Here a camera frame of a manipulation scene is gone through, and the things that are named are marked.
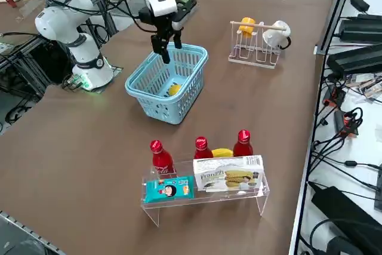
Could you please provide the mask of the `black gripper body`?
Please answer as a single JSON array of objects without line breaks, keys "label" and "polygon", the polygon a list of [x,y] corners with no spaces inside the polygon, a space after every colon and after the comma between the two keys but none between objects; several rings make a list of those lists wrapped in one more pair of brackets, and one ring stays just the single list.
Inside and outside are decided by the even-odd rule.
[{"label": "black gripper body", "polygon": [[156,31],[150,37],[151,40],[169,41],[172,36],[175,40],[181,38],[182,28],[175,30],[172,26],[172,22],[178,20],[178,14],[177,11],[164,16],[155,16],[152,10],[144,7],[138,12],[138,17],[142,23],[156,27]]}]

